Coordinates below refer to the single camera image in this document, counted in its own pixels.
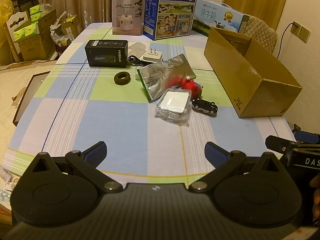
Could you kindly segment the person's right hand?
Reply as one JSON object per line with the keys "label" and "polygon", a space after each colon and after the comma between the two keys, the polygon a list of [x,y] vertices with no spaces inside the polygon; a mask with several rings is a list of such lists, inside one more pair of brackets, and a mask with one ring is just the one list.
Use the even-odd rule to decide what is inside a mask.
{"label": "person's right hand", "polygon": [[315,188],[315,192],[313,194],[313,220],[319,219],[320,214],[320,176],[317,175],[315,178],[313,178],[312,181],[310,181],[310,186],[312,188]]}

